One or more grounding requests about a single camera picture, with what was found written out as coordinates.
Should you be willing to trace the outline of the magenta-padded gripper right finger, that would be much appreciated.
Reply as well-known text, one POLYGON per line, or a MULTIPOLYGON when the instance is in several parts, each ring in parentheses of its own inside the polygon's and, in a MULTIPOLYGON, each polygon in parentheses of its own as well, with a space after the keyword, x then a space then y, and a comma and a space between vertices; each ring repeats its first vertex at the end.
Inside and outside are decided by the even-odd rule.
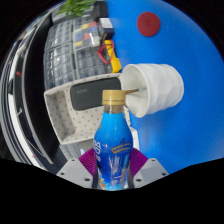
POLYGON ((137 149, 132 150, 129 170, 129 186, 134 189, 169 175, 156 158, 148 159, 137 149))

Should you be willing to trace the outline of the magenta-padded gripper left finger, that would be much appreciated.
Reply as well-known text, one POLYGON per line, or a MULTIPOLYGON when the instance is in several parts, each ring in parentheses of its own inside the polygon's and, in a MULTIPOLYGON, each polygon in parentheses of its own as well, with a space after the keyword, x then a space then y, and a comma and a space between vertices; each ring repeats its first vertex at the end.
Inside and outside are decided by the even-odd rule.
POLYGON ((94 150, 88 150, 79 158, 70 158, 57 176, 83 188, 96 188, 98 179, 94 150))

